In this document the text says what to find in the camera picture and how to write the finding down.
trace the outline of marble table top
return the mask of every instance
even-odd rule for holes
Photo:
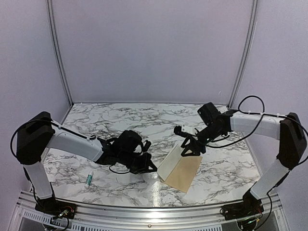
[[[158,167],[168,152],[183,138],[173,134],[176,125],[202,129],[197,114],[199,104],[114,103],[75,104],[64,126],[85,135],[103,139],[118,137],[124,130],[139,133],[150,140],[149,153]],[[225,106],[218,106],[222,112]],[[239,139],[232,133],[223,145]],[[241,199],[259,179],[257,167],[244,141],[221,149],[207,148],[202,163],[187,193],[162,183],[157,173],[119,175],[108,166],[86,158],[50,149],[44,166],[56,197],[100,205],[137,207],[175,207],[204,205]],[[89,189],[84,187],[89,171],[94,172]],[[115,171],[127,171],[117,164]]]

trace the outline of vertical aluminum profile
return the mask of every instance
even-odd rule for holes
[[[250,15],[250,21],[249,21],[249,27],[248,27],[245,47],[244,47],[242,59],[241,59],[241,62],[240,62],[239,70],[237,72],[235,83],[233,85],[233,89],[232,89],[231,96],[230,96],[230,99],[229,99],[229,103],[228,103],[229,108],[232,108],[234,106],[234,102],[235,102],[237,93],[239,91],[241,81],[242,81],[243,76],[244,76],[247,58],[248,58],[248,55],[249,55],[249,51],[251,49],[251,45],[252,45],[252,41],[253,41],[253,37],[254,37],[254,32],[255,32],[255,28],[256,28],[258,2],[259,2],[259,0],[253,0],[253,3],[252,3],[251,15]]]
[[[46,5],[47,5],[49,27],[50,27],[50,31],[51,31],[52,46],[53,46],[53,49],[54,49],[54,54],[55,54],[55,58],[56,58],[56,61],[57,61],[61,82],[62,82],[62,85],[63,85],[63,89],[64,89],[64,92],[65,92],[67,102],[68,102],[69,106],[72,107],[73,106],[73,100],[72,100],[71,92],[70,92],[70,89],[69,89],[69,86],[68,86],[63,61],[62,61],[62,58],[61,58],[60,47],[59,47],[59,42],[58,42],[58,37],[57,37],[57,32],[56,32],[56,25],[55,25],[55,20],[54,20],[52,0],[46,0]]]

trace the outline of gray back wall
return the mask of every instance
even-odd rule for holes
[[[263,98],[268,113],[298,113],[308,128],[308,2],[261,0],[257,28],[245,75],[237,96]],[[255,100],[243,109],[260,111]],[[279,143],[258,135],[248,139],[262,172],[273,163]],[[292,231],[308,227],[308,162],[293,171],[278,194]]]
[[[75,102],[225,103],[251,0],[55,0]]]
[[[45,110],[61,121],[68,110],[45,1],[0,1],[0,230],[9,225],[21,190],[29,187],[10,151],[13,132]]]

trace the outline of glue stick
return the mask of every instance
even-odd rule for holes
[[[93,178],[93,171],[90,171],[87,177],[87,181],[85,183],[85,188],[88,189],[90,187],[91,181]]]

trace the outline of brown paper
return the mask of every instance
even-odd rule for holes
[[[187,193],[201,164],[201,160],[201,156],[182,157],[164,183]]]

